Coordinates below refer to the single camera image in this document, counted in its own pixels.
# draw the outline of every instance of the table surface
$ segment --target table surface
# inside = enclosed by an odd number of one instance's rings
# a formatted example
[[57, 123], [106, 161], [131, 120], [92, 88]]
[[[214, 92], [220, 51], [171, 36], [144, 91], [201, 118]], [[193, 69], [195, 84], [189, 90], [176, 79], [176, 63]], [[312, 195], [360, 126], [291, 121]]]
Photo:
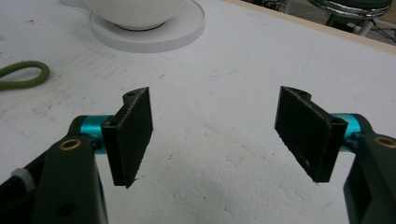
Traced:
[[3, 0], [0, 67], [37, 60], [51, 75], [0, 92], [0, 181], [61, 139], [74, 117], [114, 114], [125, 92], [150, 87], [154, 132], [139, 179], [112, 186], [106, 156], [96, 157], [110, 223], [347, 223], [354, 155], [340, 153], [330, 183], [313, 183], [274, 130], [279, 87], [396, 136], [395, 47], [235, 0], [198, 3], [199, 39], [137, 54], [102, 45], [84, 10]]

